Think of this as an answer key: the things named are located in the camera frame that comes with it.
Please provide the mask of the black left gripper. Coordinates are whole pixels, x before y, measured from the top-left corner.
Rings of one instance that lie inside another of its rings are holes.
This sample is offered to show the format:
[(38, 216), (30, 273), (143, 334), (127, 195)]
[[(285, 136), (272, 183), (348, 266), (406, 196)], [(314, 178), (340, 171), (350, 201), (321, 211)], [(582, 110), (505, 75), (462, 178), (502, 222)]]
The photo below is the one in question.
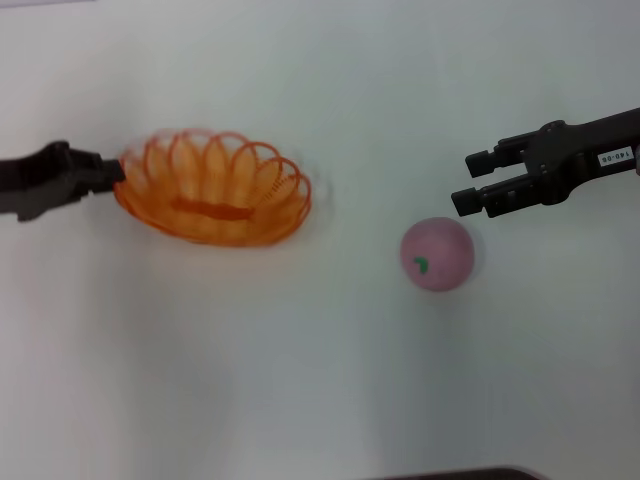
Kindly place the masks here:
[(32, 221), (87, 196), (112, 193), (113, 182), (125, 179), (119, 160), (52, 142), (26, 157), (1, 161), (1, 213)]

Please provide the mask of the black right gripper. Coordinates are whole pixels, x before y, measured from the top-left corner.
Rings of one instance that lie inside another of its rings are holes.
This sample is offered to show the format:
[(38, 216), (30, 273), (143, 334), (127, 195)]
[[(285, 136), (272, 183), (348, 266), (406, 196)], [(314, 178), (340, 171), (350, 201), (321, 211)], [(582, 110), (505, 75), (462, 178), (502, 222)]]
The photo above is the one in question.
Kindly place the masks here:
[(480, 189), (451, 194), (460, 217), (484, 211), (489, 218), (537, 205), (564, 202), (580, 185), (605, 176), (634, 170), (639, 158), (639, 111), (570, 125), (556, 121), (530, 135), (501, 139), (492, 151), (465, 159), (472, 177), (523, 163), (528, 175)]

